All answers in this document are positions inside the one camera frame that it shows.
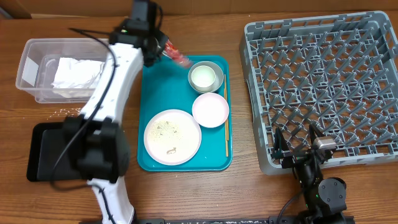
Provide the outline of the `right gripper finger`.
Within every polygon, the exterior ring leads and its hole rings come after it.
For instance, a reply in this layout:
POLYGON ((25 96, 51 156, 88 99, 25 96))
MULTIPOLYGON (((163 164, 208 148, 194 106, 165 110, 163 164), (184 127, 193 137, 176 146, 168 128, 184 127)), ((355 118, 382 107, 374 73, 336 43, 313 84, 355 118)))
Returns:
POLYGON ((309 135, 312 145, 321 145, 325 135, 317 128, 314 123, 309 125, 309 135))
POLYGON ((282 156, 283 153, 290 151, 287 141, 285 140, 282 130, 278 127, 275 129, 274 133, 274 149, 272 151, 272 156, 282 156))

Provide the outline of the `grey bowl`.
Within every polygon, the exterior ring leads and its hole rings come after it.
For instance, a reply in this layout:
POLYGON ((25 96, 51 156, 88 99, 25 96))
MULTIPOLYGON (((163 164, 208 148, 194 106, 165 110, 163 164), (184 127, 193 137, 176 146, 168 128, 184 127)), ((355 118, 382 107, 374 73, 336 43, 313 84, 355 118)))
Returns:
POLYGON ((216 92, 222 86, 223 81, 224 81, 224 73, 223 73, 221 67, 218 66, 214 62, 210 62, 210 61, 198 62, 198 63, 194 64, 188 72, 188 82, 191 85, 191 87, 198 93, 216 92), (191 78, 193 69, 200 65, 206 65, 206 66, 211 67, 215 71, 215 75, 216 75, 214 84, 212 84, 212 86, 205 91, 197 90, 195 88, 194 84, 192 83, 192 78, 191 78))

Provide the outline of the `white cup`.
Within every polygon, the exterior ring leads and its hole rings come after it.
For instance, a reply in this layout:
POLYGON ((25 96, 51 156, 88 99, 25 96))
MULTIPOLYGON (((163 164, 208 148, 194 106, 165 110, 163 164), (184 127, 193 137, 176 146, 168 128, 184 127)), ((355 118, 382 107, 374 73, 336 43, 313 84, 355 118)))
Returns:
POLYGON ((197 90, 205 91, 214 84, 216 75, 211 67, 200 65, 193 69, 191 78, 197 90))

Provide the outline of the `red snack wrapper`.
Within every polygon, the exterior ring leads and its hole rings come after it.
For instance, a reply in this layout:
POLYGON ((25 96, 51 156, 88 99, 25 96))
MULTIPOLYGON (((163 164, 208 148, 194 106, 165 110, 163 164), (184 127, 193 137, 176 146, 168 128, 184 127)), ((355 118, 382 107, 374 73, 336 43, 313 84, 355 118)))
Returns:
POLYGON ((163 54, 182 67, 189 68, 192 66, 192 62, 188 57, 184 56, 179 50, 177 50, 169 40, 166 41, 163 54))

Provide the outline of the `white napkin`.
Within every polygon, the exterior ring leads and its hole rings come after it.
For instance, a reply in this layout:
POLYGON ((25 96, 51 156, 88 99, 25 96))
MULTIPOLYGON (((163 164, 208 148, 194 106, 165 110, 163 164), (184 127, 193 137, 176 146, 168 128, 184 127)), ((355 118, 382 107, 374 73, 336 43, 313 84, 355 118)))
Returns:
POLYGON ((59 60, 52 86, 54 88, 96 88, 105 63, 96 60, 59 60))

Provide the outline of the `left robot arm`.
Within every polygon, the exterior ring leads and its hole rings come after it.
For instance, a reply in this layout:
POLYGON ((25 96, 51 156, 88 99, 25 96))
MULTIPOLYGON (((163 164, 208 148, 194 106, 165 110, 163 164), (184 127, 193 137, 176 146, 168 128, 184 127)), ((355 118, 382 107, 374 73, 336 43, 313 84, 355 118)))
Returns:
POLYGON ((136 214, 126 190, 131 150, 121 128, 130 89, 143 67, 156 63, 168 37, 161 32, 162 8, 153 1, 134 1, 131 15, 109 33, 107 61, 99 82, 76 117, 63 122, 67 142, 61 155, 91 187, 103 223, 134 223, 136 214))

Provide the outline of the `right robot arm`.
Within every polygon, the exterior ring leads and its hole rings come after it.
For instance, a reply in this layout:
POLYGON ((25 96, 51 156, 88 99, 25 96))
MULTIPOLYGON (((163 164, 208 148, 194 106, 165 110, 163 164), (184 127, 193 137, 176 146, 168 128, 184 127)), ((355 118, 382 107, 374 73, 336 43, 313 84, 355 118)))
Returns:
POLYGON ((279 159, 283 169, 291 169, 300 182, 301 190, 280 210, 270 223, 354 223, 353 217, 343 212, 346 206, 346 182, 337 177, 324 178, 320 166, 332 158, 337 144, 324 135, 314 124, 309 125, 311 146, 306 151, 290 151, 282 130, 274 133, 273 159, 279 159), (287 207, 300 196, 304 197, 306 210, 293 217, 285 217, 287 207))

